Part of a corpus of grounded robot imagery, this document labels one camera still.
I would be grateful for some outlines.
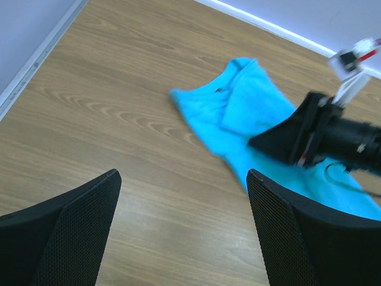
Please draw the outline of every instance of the blue towel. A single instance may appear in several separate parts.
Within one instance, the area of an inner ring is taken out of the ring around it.
[[[333,160],[305,170],[272,160],[249,147],[250,137],[287,119],[295,107],[277,89],[257,60],[235,58],[209,84],[192,91],[170,92],[184,120],[207,149],[231,167],[247,193],[248,170],[256,169],[278,184],[333,209],[381,220],[381,208],[367,194],[337,186],[326,179]],[[361,188],[340,166],[335,179]]]

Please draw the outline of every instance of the black mesh panel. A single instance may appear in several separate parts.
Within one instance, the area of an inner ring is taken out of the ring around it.
[[[319,285],[291,206],[257,176],[247,183],[270,285]]]
[[[30,286],[95,285],[120,184],[108,178],[62,209]]]

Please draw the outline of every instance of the wood grain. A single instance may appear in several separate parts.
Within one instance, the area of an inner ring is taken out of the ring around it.
[[[0,215],[115,167],[98,285],[268,285],[245,193],[168,99],[235,57],[258,58],[295,105],[338,88],[325,58],[192,0],[91,0],[0,124]],[[380,91],[347,116],[381,125]]]

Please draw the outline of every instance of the white bracket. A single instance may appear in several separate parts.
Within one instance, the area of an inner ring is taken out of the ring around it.
[[[361,63],[354,63],[353,69],[347,71],[341,63],[339,55],[340,52],[328,60],[328,65],[341,81],[341,86],[332,103],[345,107],[368,84],[371,77],[363,69]]]
[[[362,70],[355,76],[343,81],[338,93],[332,99],[332,103],[345,107],[366,86],[370,79],[369,74]]]

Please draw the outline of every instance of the black cable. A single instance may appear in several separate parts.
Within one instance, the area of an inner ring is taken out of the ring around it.
[[[331,164],[327,165],[326,171],[325,171],[325,175],[326,175],[326,178],[327,178],[328,181],[331,181],[332,183],[334,183],[337,186],[341,186],[343,188],[350,189],[351,191],[363,192],[363,193],[368,194],[368,195],[370,195],[372,197],[381,198],[381,194],[376,194],[375,192],[371,192],[371,191],[367,191],[367,190],[364,190],[364,189],[355,188],[355,187],[353,187],[353,186],[351,186],[349,184],[346,184],[346,183],[343,183],[343,182],[340,182],[340,181],[337,181],[337,180],[333,179],[329,175],[329,168],[334,166],[334,165],[343,165],[343,164],[342,163],[331,163]]]

